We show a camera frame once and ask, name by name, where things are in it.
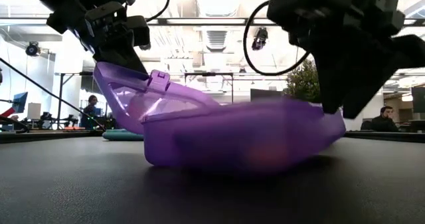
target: plastic container lid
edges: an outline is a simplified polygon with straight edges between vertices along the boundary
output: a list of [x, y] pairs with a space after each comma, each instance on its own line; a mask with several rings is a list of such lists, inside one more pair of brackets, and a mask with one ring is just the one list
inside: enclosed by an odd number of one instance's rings
[[199, 90], [170, 82], [169, 74], [153, 70], [151, 76], [107, 62], [93, 71], [118, 124], [143, 134], [145, 117], [194, 108], [220, 106]]

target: purple plastic container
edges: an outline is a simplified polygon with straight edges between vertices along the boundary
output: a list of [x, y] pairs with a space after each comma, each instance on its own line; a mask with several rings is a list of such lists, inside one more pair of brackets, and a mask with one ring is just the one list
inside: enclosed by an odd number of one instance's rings
[[93, 77], [122, 128], [143, 134], [141, 121], [149, 115], [206, 106], [220, 106], [207, 94], [170, 82], [167, 73], [151, 76], [107, 62], [98, 62]]
[[155, 166], [276, 173], [345, 133], [341, 113], [282, 98], [146, 116], [145, 156]]

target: man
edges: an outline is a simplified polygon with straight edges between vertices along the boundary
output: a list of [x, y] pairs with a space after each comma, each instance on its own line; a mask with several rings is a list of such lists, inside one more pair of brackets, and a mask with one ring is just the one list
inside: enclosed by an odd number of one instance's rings
[[[83, 109], [85, 114], [88, 114], [91, 117], [95, 116], [95, 106], [98, 103], [98, 98], [94, 95], [88, 97], [88, 105]], [[93, 121], [89, 120], [86, 116], [81, 117], [81, 127], [84, 127], [87, 130], [93, 129]]]
[[381, 115], [372, 119], [372, 130], [378, 132], [398, 132], [396, 124], [392, 121], [392, 112], [390, 106], [381, 108]]

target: desk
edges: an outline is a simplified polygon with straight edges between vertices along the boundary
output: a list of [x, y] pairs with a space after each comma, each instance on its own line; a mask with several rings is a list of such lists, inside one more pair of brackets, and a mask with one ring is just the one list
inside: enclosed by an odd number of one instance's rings
[[0, 223], [402, 223], [425, 220], [425, 145], [343, 138], [247, 180], [153, 168], [142, 142], [0, 145]]

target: green plant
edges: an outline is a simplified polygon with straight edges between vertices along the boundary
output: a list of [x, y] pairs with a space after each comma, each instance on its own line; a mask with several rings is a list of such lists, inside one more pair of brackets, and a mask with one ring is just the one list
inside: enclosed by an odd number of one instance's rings
[[319, 78], [313, 61], [305, 60], [299, 67], [288, 74], [288, 87], [284, 94], [298, 100], [320, 103]]

